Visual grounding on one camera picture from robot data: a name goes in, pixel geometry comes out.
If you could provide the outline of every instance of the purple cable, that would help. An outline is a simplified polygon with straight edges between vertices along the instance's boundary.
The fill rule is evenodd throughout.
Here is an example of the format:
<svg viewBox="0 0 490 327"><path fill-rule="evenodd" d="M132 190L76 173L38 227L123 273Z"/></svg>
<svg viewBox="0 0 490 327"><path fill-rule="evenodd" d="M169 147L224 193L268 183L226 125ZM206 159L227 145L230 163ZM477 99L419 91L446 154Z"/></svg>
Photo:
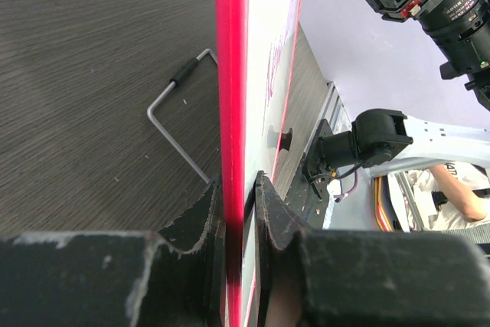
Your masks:
<svg viewBox="0 0 490 327"><path fill-rule="evenodd" d="M345 193L342 193L341 195L334 195L334 199L343 199L348 195L351 195L352 192L356 190L356 188L358 187L358 175L359 175L358 171L359 170L356 170L354 172L354 185L352 185L352 188L346 191Z"/></svg>

